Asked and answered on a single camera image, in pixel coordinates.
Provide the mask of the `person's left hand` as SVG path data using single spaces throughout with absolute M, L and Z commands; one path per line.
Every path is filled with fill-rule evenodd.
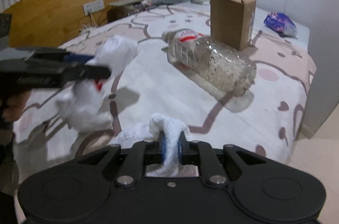
M 19 95 L 9 98 L 5 102 L 5 109 L 1 115 L 5 121 L 15 122 L 20 119 L 25 109 L 31 91 L 25 91 Z

